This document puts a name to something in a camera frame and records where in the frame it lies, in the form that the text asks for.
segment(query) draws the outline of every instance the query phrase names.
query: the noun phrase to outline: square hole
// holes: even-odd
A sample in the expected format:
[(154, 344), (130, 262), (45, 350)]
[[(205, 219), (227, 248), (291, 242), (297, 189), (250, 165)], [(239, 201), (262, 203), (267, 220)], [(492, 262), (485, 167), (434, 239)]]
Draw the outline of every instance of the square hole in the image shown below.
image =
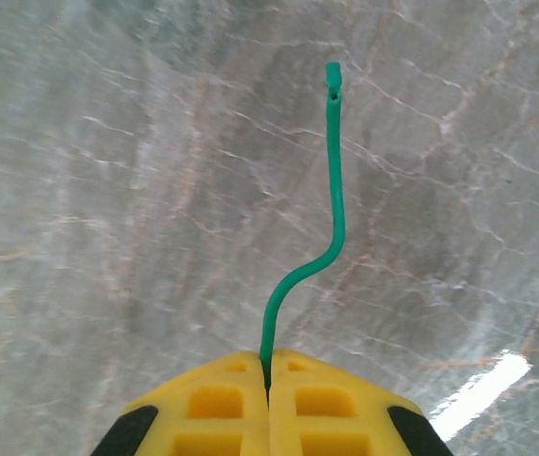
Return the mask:
[(299, 416), (356, 416), (351, 394), (342, 389), (299, 388), (295, 400)]
[(211, 385), (197, 388), (189, 398), (187, 418), (241, 418), (243, 394), (234, 387)]
[(179, 434), (170, 456), (240, 456), (241, 434)]
[(365, 434), (303, 432), (300, 444), (303, 456), (372, 456)]

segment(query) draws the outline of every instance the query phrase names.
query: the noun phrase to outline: yellow plastic object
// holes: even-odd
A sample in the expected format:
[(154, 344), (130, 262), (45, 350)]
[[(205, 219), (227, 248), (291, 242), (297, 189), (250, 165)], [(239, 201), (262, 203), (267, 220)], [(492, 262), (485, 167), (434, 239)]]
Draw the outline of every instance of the yellow plastic object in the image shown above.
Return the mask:
[(269, 394), (271, 456), (410, 456), (388, 413), (411, 401), (351, 373), (276, 350)]
[(190, 370), (129, 404), (92, 456), (452, 456), (412, 402), (289, 350), (267, 393), (257, 353)]

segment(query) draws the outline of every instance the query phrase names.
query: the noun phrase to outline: gray stone surface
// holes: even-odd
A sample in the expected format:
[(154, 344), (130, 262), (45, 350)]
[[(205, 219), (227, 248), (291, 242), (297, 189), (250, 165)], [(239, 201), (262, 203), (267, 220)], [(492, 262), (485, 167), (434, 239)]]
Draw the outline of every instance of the gray stone surface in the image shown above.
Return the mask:
[(539, 1), (0, 0), (0, 455), (256, 349), (330, 240), (329, 60), (348, 242), (278, 345), (539, 454)]

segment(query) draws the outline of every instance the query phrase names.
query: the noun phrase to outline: green plastic strip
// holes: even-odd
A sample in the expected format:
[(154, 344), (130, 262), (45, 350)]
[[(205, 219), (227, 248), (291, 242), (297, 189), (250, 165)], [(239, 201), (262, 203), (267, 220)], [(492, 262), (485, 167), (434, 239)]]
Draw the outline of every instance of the green plastic strip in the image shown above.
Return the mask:
[(326, 268), (337, 259), (345, 243), (345, 209), (343, 207), (343, 180), (341, 177), (340, 122), (341, 122), (341, 70), (337, 62), (326, 64), (326, 142), (330, 196), (333, 205), (333, 240), (323, 255), (304, 264), (288, 274), (271, 294), (262, 321), (260, 339), (260, 363), (267, 391), (271, 388), (271, 360), (276, 339), (276, 324), (281, 303), (290, 290), (303, 279)]

